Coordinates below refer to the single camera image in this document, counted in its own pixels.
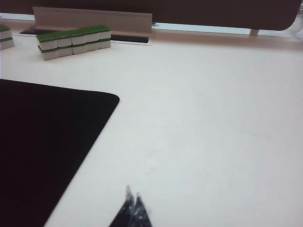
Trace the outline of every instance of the black mouse pad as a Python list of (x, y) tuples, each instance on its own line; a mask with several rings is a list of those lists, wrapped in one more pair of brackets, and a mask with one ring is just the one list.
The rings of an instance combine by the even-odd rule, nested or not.
[(45, 224), (118, 102), (0, 79), (0, 226)]

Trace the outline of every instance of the stack of mahjong tiles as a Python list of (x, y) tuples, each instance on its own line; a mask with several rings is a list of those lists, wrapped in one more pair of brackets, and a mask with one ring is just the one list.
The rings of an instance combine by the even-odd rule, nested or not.
[(11, 29), (0, 24), (0, 50), (15, 46)]
[(110, 29), (105, 25), (37, 35), (44, 60), (110, 47)]

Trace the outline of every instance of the table surface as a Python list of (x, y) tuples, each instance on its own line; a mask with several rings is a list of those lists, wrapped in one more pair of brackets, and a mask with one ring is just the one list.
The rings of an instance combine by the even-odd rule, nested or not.
[(302, 226), (302, 42), (153, 33), (51, 61), (34, 37), (0, 52), (3, 79), (121, 99), (45, 227), (108, 226), (128, 184), (154, 227)]

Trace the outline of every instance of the white table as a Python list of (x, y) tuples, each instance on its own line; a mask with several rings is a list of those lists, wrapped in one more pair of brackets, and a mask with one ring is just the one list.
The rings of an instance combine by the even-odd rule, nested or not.
[(45, 227), (108, 226), (127, 184), (154, 227), (303, 226), (303, 44), (153, 32), (51, 61), (34, 37), (0, 52), (3, 79), (121, 99)]

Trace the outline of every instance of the desk mat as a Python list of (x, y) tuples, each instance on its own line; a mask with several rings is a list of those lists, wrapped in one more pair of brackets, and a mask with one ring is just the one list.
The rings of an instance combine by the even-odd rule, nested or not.
[(118, 102), (0, 79), (0, 226), (45, 224)]

